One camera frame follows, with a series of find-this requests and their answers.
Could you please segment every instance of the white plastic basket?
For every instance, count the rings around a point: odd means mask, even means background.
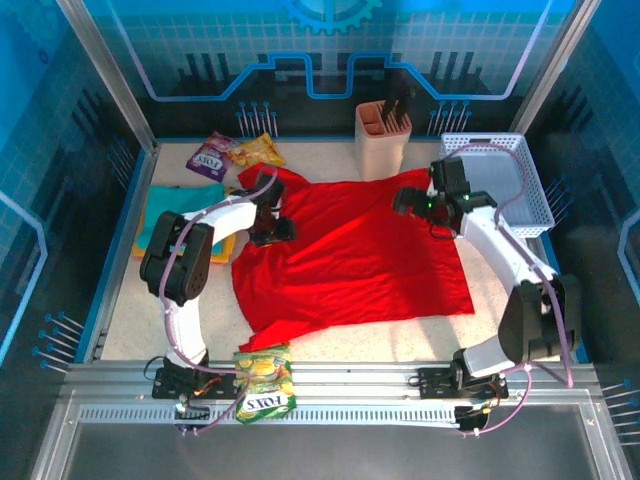
[[[536,238],[554,226],[553,215],[540,183],[529,146],[519,133],[446,133],[440,142],[440,158],[469,143],[478,143],[460,153],[471,191],[486,191],[498,203],[513,198],[524,175],[506,152],[483,143],[506,147],[522,159],[527,169],[527,192],[504,210],[504,218],[520,238]]]

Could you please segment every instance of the chip bag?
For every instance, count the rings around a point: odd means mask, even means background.
[[[282,167],[286,164],[284,158],[273,144],[268,133],[229,150],[229,157],[241,167],[249,168],[258,163]]]
[[[288,345],[234,355],[236,368],[253,375],[244,399],[236,407],[236,420],[249,424],[263,418],[282,418],[296,408]],[[242,389],[247,379],[238,376]]]
[[[224,174],[231,164],[227,150],[238,145],[238,142],[233,138],[213,132],[189,159],[186,166],[189,170],[222,182]]]

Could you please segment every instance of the teal cloth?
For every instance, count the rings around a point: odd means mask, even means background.
[[[149,188],[144,225],[136,240],[137,247],[142,250],[147,249],[158,218],[167,210],[176,213],[195,212],[221,202],[224,197],[224,185],[219,183],[201,188],[157,186]],[[222,253],[222,242],[211,247],[211,253],[216,255]]]

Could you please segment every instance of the speckled tabletop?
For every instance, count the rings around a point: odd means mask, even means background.
[[[211,180],[187,170],[187,159],[198,148],[193,143],[163,144],[152,184],[204,186]],[[279,142],[287,168],[312,182],[360,180],[352,142]],[[424,168],[438,158],[438,143],[411,142],[405,149],[402,171]],[[225,178],[237,184],[238,171]],[[246,243],[240,234],[237,256]],[[391,362],[450,360],[460,347],[486,340],[497,332],[507,295],[498,278],[476,249],[456,240],[476,313],[451,317],[416,318],[395,322],[334,327],[291,343],[295,361]],[[109,327],[103,360],[144,360],[167,348],[161,311],[138,276],[139,260],[131,258],[122,281]],[[210,357],[231,359],[251,329],[238,306],[231,285],[231,266],[212,265],[207,288],[200,298],[202,331]]]

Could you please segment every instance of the purple snack bag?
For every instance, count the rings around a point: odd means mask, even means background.
[[[231,164],[226,154],[230,148],[239,145],[233,138],[213,132],[196,153],[189,159],[186,167],[200,175],[204,175],[216,182],[222,182],[224,174]]]

